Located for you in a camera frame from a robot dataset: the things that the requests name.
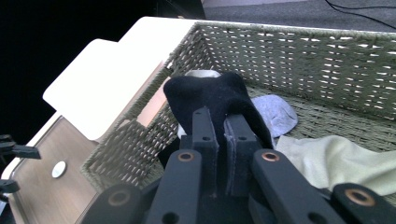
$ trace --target wicker basket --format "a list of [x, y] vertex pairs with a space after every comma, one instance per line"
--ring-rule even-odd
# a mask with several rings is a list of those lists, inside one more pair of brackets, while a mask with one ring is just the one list
[[[145, 186], [156, 155], [176, 137], [165, 105], [145, 128], [137, 115], [167, 77], [191, 69], [235, 71], [251, 97], [275, 93], [297, 112], [288, 136], [341, 135], [378, 152], [396, 150], [396, 34], [197, 22], [143, 95], [82, 166], [98, 191]], [[395, 195], [387, 196], [395, 204]]]

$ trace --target round hole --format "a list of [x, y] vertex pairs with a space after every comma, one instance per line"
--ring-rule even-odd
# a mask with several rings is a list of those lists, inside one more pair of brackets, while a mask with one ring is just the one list
[[273, 152], [262, 153], [262, 158], [266, 161], [279, 161], [279, 157]]
[[354, 203], [362, 206], [373, 206], [375, 205], [375, 199], [361, 189], [346, 189], [345, 191], [348, 199]]
[[311, 220], [312, 223], [315, 224], [327, 224], [326, 218], [318, 213], [309, 213], [308, 218], [309, 220]]
[[175, 224], [178, 223], [178, 215], [175, 213], [166, 213], [163, 215], [163, 224]]
[[111, 206], [121, 206], [129, 202], [131, 194], [127, 190], [118, 190], [108, 197]]
[[184, 153], [178, 154], [178, 159], [180, 161], [192, 161], [193, 158], [194, 158], [194, 155], [190, 152], [184, 152]]

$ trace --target white cloth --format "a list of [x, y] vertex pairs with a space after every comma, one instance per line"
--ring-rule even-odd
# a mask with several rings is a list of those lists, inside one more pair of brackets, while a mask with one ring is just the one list
[[396, 192], [396, 150], [377, 153], [335, 135], [301, 140], [281, 136], [276, 150], [317, 188], [332, 190], [349, 182], [379, 195]]

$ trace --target gray floor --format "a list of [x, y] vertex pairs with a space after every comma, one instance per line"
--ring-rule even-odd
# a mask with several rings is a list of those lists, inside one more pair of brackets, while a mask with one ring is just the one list
[[[395, 0], [329, 1], [343, 7], [396, 7]], [[254, 5], [245, 6], [247, 2]], [[331, 29], [396, 32], [395, 29], [378, 22], [338, 12], [324, 0], [205, 0], [204, 9], [206, 18], [212, 21], [241, 21]], [[395, 8], [343, 10], [360, 13], [396, 26]]]

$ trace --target light green cloth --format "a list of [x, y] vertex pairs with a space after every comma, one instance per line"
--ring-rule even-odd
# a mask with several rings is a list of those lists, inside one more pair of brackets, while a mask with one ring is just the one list
[[332, 190], [349, 182], [379, 195], [396, 192], [396, 150], [377, 153], [335, 135], [301, 140], [281, 136], [276, 150], [317, 188]]

